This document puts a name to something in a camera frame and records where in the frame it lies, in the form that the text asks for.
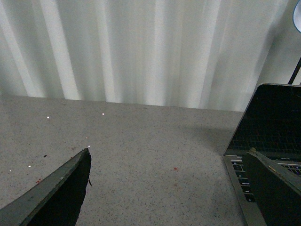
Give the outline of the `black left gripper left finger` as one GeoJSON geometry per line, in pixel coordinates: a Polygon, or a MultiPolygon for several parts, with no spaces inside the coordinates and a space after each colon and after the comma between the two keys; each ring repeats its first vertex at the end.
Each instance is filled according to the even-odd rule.
{"type": "Polygon", "coordinates": [[[90,183],[88,148],[0,210],[2,226],[74,226],[90,183]]]}

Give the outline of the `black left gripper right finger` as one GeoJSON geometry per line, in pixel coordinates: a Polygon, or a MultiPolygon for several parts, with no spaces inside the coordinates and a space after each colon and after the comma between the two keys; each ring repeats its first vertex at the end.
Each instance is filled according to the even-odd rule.
{"type": "Polygon", "coordinates": [[[301,177],[251,148],[242,158],[255,201],[268,226],[301,224],[301,177]]]}

